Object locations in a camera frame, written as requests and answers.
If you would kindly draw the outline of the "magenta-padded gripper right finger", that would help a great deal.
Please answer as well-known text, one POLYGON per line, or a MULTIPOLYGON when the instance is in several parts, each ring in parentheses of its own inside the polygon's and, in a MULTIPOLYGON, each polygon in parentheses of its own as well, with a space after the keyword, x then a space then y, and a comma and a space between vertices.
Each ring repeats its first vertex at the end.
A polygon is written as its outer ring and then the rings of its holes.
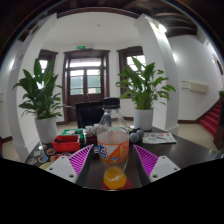
POLYGON ((150 151, 134 146, 138 154, 138 170, 142 185, 155 182, 180 170, 168 157, 156 156, 150 151))

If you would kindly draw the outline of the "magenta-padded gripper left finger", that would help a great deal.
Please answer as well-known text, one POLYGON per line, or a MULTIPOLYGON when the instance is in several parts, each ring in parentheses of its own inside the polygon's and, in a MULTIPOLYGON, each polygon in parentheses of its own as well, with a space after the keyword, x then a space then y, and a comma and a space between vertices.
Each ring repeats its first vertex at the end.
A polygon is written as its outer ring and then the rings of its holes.
POLYGON ((92 148, 92 145, 88 145, 70 156, 60 156, 47 171, 69 182, 77 183, 92 148))

